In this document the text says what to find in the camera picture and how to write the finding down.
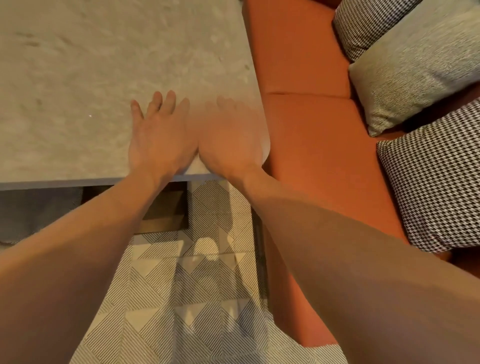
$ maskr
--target gray pillow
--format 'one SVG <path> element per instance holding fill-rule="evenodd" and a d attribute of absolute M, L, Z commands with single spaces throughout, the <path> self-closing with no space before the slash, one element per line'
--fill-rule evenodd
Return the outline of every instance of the gray pillow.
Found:
<path fill-rule="evenodd" d="M 333 26 L 348 59 L 362 55 L 421 0 L 342 0 Z"/>
<path fill-rule="evenodd" d="M 377 152 L 413 245 L 480 245 L 480 98 Z"/>
<path fill-rule="evenodd" d="M 376 136 L 480 79 L 479 0 L 423 0 L 349 67 Z"/>

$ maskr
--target concrete table top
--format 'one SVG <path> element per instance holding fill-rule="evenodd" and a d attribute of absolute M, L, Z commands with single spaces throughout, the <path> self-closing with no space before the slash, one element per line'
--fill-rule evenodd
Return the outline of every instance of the concrete table top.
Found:
<path fill-rule="evenodd" d="M 169 89 L 261 107 L 241 2 L 0 1 L 0 190 L 115 183 L 129 101 Z M 198 157 L 175 176 L 210 178 Z"/>

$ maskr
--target black and white pillow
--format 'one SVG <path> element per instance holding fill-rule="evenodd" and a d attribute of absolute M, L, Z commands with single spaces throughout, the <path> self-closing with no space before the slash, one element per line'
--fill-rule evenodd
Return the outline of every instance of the black and white pillow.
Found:
<path fill-rule="evenodd" d="M 350 61 L 388 32 L 421 0 L 343 0 L 333 26 Z"/>
<path fill-rule="evenodd" d="M 480 245 L 480 98 L 377 153 L 408 239 L 426 252 Z"/>

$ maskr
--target patterned rug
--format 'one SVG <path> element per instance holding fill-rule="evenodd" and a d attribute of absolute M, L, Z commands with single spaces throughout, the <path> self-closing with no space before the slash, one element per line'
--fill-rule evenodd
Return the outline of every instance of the patterned rug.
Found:
<path fill-rule="evenodd" d="M 135 236 L 72 364 L 346 364 L 274 324 L 251 208 L 225 181 L 189 185 L 189 229 Z"/>

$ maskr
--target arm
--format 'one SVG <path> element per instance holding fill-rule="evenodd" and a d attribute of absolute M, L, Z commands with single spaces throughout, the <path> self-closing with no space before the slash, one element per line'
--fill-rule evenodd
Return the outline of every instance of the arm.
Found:
<path fill-rule="evenodd" d="M 131 173 L 0 255 L 2 363 L 70 360 L 146 210 L 196 151 L 188 101 L 174 108 L 173 92 L 155 93 L 146 118 L 134 101 Z"/>
<path fill-rule="evenodd" d="M 480 280 L 268 176 L 256 116 L 218 104 L 199 141 L 202 160 L 248 198 L 349 363 L 478 361 Z"/>

